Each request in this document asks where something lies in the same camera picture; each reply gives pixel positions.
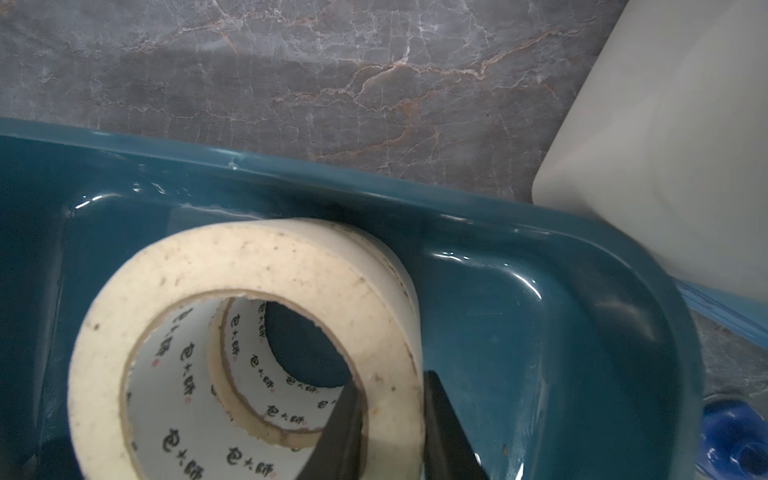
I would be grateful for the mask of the cream tape roll eight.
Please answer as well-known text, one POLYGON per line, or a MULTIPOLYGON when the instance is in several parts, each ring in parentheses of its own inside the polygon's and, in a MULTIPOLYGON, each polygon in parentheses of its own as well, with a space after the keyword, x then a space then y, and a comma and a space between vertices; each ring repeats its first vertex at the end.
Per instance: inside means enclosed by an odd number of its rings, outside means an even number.
POLYGON ((210 333, 213 384, 234 424, 272 446, 315 446, 351 379, 324 332, 274 302, 233 297, 210 333))

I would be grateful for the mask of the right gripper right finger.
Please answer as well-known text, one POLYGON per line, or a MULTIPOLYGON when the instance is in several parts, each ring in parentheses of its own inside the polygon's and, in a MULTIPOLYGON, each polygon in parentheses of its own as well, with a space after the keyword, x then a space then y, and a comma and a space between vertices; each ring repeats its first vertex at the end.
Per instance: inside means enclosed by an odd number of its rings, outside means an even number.
POLYGON ((424 373, 424 475, 433 480, 488 480, 435 371, 424 373))

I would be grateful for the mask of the teal plastic storage tray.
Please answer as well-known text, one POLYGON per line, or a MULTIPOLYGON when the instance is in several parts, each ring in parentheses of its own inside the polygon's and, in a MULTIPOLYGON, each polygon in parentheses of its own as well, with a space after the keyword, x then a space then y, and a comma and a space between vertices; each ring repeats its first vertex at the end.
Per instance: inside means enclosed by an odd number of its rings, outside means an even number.
POLYGON ((703 396, 676 287, 603 224, 353 170, 1 122, 1 471, 76 479, 67 370, 131 256, 199 225, 315 217, 388 245, 425 366, 492 479, 690 479, 703 396))

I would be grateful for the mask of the glass cylinder with blue base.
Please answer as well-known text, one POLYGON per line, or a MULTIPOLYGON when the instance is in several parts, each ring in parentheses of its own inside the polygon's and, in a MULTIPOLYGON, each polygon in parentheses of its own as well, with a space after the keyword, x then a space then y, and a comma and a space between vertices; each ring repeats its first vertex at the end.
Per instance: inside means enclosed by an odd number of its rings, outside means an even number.
POLYGON ((741 399, 707 402, 696 465, 711 479, 766 479, 767 421, 741 399))

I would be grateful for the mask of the white box with blue lid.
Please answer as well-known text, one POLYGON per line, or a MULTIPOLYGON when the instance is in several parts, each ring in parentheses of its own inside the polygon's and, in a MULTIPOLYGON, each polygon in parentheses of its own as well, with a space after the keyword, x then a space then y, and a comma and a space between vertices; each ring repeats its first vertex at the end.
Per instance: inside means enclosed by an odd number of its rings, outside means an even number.
POLYGON ((767 343, 767 5, 629 2, 533 201, 641 244, 692 308, 767 343))

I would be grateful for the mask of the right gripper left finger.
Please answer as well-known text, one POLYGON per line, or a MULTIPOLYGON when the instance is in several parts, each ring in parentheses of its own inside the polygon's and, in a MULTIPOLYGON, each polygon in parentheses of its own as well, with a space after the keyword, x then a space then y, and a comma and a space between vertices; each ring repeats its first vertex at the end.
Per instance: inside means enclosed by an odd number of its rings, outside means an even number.
POLYGON ((337 400, 313 453, 296 480, 358 480, 361 468, 363 399, 354 381, 337 400))

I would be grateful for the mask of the cream tape roll two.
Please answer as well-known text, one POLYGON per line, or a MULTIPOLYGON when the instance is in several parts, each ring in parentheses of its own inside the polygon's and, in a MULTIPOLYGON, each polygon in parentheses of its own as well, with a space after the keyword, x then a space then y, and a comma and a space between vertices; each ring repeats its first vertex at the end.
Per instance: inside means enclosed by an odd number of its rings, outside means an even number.
POLYGON ((248 435, 215 390, 210 327, 233 297, 293 310, 342 356, 363 399, 363 478, 420 477, 423 359, 409 274, 365 232, 282 219, 177 233, 105 284, 69 367, 70 432, 85 478, 299 475, 316 445, 294 451, 248 435))

